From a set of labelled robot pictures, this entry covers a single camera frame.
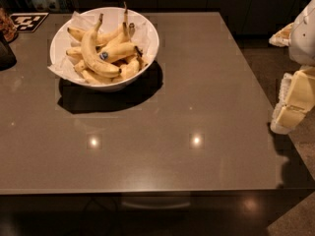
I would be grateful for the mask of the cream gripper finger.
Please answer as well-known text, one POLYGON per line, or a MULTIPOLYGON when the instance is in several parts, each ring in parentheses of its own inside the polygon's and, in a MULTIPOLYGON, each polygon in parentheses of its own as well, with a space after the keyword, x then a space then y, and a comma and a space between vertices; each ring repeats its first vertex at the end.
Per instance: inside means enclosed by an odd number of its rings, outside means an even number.
POLYGON ((315 106, 315 68, 302 66, 293 75, 285 73, 281 81, 271 130, 286 135, 293 131, 315 106))
POLYGON ((286 25, 283 29, 280 29, 275 34, 273 34, 270 39, 269 43, 277 46, 277 47, 286 47, 288 46, 289 36, 293 27, 293 23, 286 25))

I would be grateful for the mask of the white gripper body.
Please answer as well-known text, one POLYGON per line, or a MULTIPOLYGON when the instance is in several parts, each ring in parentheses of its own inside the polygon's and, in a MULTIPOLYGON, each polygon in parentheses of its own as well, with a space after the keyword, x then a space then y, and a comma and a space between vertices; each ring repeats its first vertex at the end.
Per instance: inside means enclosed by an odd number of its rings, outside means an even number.
POLYGON ((296 17, 289 36, 289 57, 300 65, 315 65, 315 0, 296 17))

